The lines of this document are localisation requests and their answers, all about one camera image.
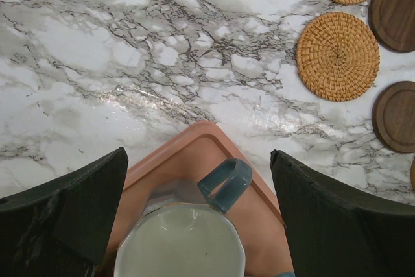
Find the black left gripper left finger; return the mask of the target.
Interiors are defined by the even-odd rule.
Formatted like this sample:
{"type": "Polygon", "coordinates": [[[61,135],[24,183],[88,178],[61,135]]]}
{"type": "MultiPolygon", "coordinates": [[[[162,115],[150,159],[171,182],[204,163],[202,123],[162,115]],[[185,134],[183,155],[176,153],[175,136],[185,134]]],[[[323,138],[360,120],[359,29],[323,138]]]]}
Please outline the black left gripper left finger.
{"type": "Polygon", "coordinates": [[[103,262],[128,169],[124,148],[1,198],[2,276],[93,276],[103,262]]]}

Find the dark walnut wood coaster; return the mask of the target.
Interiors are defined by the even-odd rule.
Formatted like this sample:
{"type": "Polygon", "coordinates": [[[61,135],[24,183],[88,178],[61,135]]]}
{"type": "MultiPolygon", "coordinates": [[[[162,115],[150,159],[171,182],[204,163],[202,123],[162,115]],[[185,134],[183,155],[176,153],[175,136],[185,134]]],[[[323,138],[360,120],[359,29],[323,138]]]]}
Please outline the dark walnut wood coaster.
{"type": "Polygon", "coordinates": [[[368,21],[378,42],[387,49],[414,51],[414,0],[371,0],[368,21]]]}

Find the cream cup with teal handle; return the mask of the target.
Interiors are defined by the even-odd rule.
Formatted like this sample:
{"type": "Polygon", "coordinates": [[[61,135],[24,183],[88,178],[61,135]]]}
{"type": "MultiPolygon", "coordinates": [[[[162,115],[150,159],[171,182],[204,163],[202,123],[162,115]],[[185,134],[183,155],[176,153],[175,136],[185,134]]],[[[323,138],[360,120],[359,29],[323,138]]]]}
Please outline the cream cup with teal handle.
{"type": "Polygon", "coordinates": [[[243,244],[226,214],[251,182],[252,168],[228,158],[199,182],[158,186],[117,249],[114,276],[244,276],[243,244]]]}

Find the light wood coaster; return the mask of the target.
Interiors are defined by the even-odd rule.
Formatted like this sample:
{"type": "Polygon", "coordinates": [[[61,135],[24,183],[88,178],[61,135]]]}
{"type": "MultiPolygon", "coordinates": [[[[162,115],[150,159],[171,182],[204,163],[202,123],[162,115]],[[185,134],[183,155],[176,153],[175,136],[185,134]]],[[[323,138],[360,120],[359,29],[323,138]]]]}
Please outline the light wood coaster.
{"type": "Polygon", "coordinates": [[[412,185],[412,189],[415,190],[415,158],[413,159],[410,168],[410,182],[412,185]]]}

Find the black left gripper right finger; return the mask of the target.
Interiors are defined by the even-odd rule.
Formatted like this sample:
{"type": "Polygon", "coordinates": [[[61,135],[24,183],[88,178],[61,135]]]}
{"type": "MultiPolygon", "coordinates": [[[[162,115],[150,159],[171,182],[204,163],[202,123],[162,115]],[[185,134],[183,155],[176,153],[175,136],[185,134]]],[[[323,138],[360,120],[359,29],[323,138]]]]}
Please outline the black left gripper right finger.
{"type": "Polygon", "coordinates": [[[363,192],[280,150],[270,169],[296,276],[413,276],[414,207],[363,192]]]}

